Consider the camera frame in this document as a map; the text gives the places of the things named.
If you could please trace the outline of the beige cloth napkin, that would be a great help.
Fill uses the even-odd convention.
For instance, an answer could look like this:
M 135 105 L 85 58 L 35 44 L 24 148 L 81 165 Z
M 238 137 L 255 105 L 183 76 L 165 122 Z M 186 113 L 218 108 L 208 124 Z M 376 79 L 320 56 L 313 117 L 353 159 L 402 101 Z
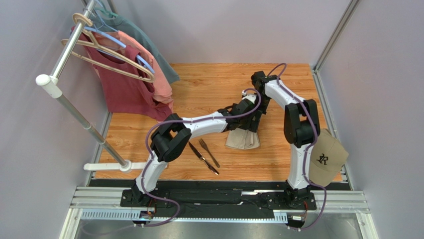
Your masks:
M 237 128 L 228 134 L 225 146 L 232 149 L 250 150 L 260 146 L 256 132 Z

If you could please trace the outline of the silver fork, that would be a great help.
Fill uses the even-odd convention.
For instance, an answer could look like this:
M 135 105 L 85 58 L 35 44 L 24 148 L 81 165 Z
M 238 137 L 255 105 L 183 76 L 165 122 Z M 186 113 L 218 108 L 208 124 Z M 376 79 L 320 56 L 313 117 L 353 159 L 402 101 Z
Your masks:
M 206 144 L 206 142 L 202 139 L 202 138 L 200 138 L 199 139 L 199 143 L 200 143 L 200 145 L 201 145 L 201 147 L 210 155 L 210 157 L 211 157 L 211 159 L 213 160 L 213 162 L 214 162 L 214 164 L 218 167 L 218 168 L 220 168 L 220 164 L 218 163 L 218 161 L 216 160 L 216 158 L 213 156 L 213 154 L 211 153 L 211 151 L 209 150 L 209 148 L 208 148 L 208 146 L 207 146 L 207 144 Z

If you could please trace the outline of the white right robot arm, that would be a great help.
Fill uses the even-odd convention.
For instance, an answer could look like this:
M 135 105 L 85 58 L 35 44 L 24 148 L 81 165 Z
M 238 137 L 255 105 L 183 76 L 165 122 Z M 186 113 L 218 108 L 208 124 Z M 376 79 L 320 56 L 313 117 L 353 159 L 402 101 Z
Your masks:
M 261 102 L 254 119 L 259 125 L 266 114 L 270 100 L 274 100 L 284 110 L 284 136 L 290 144 L 290 173 L 286 181 L 282 200 L 286 207 L 297 209 L 311 199 L 309 165 L 312 149 L 319 135 L 317 103 L 305 100 L 288 89 L 276 75 L 255 72 L 251 76 L 252 85 L 261 96 Z

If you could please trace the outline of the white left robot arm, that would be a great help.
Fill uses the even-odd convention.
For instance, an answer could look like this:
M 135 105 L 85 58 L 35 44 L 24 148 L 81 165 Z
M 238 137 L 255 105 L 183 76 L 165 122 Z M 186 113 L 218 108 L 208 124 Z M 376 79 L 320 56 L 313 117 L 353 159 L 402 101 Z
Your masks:
M 261 100 L 260 94 L 247 94 L 238 104 L 209 115 L 181 118 L 172 114 L 165 121 L 156 124 L 146 136 L 149 151 L 146 165 L 131 188 L 123 191 L 120 205 L 147 205 L 153 198 L 150 192 L 156 188 L 166 166 L 182 154 L 192 138 L 236 129 L 249 121 L 259 108 Z

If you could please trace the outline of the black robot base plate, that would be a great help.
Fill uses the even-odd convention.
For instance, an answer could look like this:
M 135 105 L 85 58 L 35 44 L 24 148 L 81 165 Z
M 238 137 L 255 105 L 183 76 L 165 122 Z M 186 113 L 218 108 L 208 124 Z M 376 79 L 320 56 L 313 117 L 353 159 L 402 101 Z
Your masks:
M 153 207 L 169 208 L 180 205 L 256 205 L 271 210 L 316 210 L 317 204 L 313 194 L 307 198 L 288 203 L 285 193 L 282 192 L 247 192 L 241 190 L 156 190 L 150 192 L 150 197 L 143 192 L 134 193 L 131 189 L 124 190 L 121 196 L 122 207 Z

